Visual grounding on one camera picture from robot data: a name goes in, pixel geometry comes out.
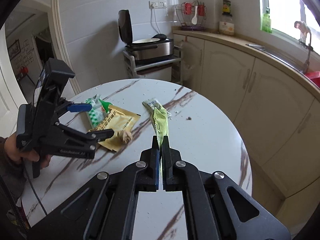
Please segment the person left hand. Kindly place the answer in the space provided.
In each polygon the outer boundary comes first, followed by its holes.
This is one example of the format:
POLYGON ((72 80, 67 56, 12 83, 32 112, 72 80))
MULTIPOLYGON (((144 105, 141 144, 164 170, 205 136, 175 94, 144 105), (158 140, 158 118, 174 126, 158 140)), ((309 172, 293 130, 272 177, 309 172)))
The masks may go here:
POLYGON ((26 159, 32 162, 40 161, 40 156, 35 150, 21 152, 16 147, 16 133, 13 133, 4 142, 4 152, 13 162, 20 164, 22 159, 26 159))

